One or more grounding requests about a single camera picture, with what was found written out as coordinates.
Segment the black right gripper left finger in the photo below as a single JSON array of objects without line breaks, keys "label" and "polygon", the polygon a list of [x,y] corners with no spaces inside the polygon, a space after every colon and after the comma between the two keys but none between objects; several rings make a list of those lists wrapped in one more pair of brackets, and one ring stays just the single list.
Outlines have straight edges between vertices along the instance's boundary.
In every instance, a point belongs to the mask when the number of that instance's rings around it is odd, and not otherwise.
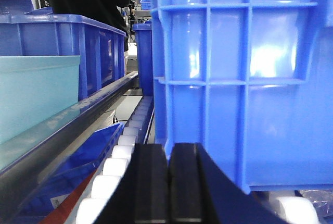
[{"label": "black right gripper left finger", "polygon": [[168,223],[168,165],[160,144],[136,144],[131,161],[94,223]]}]

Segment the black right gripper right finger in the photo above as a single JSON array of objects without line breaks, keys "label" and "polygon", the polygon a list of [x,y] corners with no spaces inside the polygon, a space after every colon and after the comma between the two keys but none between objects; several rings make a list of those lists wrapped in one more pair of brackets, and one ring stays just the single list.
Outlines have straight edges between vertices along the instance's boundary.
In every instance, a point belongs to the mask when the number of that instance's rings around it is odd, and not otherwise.
[{"label": "black right gripper right finger", "polygon": [[230,181],[200,144],[175,144],[169,172],[171,223],[284,223]]}]

